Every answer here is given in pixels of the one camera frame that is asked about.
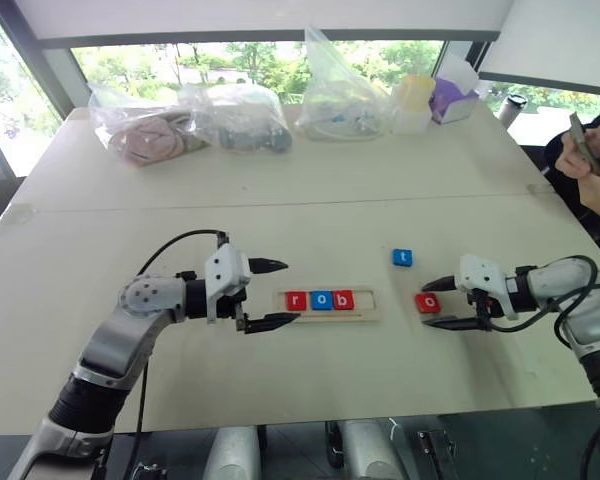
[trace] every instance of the window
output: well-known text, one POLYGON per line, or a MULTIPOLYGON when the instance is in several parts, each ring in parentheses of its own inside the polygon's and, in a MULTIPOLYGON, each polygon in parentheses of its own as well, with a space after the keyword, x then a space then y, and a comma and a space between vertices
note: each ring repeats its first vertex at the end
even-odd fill
MULTIPOLYGON (((363 76, 389 90, 406 73, 431 74, 441 41, 334 42, 363 76)), ((186 83, 253 82, 300 103, 310 77, 303 42, 153 44, 74 48, 89 82, 171 101, 186 83)))
POLYGON ((494 114, 511 93, 527 98, 527 107, 509 128, 509 134, 520 145, 546 145, 557 134, 569 129, 569 115, 573 112, 578 113, 583 124, 600 115, 600 95, 484 81, 478 89, 494 114))
POLYGON ((17 176, 29 174, 60 123, 0 26, 0 148, 17 176))

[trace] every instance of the table surface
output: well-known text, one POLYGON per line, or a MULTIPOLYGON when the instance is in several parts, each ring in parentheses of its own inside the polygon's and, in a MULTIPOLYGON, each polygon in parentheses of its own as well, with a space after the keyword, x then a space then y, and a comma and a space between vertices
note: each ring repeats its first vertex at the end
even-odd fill
MULTIPOLYGON (((463 253, 494 259, 507 271, 575 253, 600 266, 599 250, 559 197, 529 191, 528 185, 546 185, 544 179, 482 105, 467 122, 432 128, 421 139, 299 140, 289 158, 208 149, 144 169, 98 152, 80 114, 65 122, 0 221, 1 434, 35 428, 120 287, 158 245, 194 228, 225 229, 250 256, 291 266, 254 278, 245 305, 252 318, 272 311, 274 291, 320 285, 369 286, 382 316, 367 324, 291 324, 253 336, 236 333, 231 320, 171 326, 151 360, 147 430, 593 398, 577 360, 554 339, 550 318, 517 334, 445 332, 425 327, 415 310, 412 295, 453 273, 463 253), (79 161, 59 158, 71 142, 91 144, 91 158, 82 148, 79 161), (413 143, 418 158, 409 156, 413 143), (407 153, 398 162, 403 145, 407 153), (331 189, 324 179, 308 181, 318 166, 309 152, 322 148, 348 152, 322 154, 332 181, 331 161, 343 167, 348 156, 355 166, 331 189), (363 151, 368 156, 361 159, 363 151), (393 248, 413 249, 414 266, 391 265, 393 248)), ((200 269, 213 243, 185 240, 152 271, 200 269)), ((445 311, 468 312, 459 294, 445 294, 442 303, 445 311)), ((119 431, 134 427, 138 390, 119 431)))

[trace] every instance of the person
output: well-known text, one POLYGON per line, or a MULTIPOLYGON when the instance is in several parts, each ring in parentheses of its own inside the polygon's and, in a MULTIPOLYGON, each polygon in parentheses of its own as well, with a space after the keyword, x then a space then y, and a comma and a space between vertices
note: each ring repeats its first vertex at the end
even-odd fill
MULTIPOLYGON (((600 115, 585 128, 587 145, 600 163, 600 115)), ((544 153, 550 167, 547 178, 600 247, 600 177, 591 171, 569 132, 551 140, 544 153)))

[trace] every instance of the clear plastic bag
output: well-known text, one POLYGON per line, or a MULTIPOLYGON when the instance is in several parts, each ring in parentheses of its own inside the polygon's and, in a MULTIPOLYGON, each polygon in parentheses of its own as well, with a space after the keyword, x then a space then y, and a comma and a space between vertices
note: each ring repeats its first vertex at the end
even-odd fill
POLYGON ((312 78, 296 127, 312 140, 359 141, 382 135, 389 96, 358 75, 327 37, 305 29, 312 78))
POLYGON ((291 133, 278 96, 259 85, 186 85, 179 94, 181 105, 191 111, 188 130, 212 145, 235 152, 291 148, 291 133))
POLYGON ((161 105, 101 85, 89 87, 94 131, 104 147, 121 158, 148 165, 206 145, 190 131, 191 112, 185 107, 161 105))

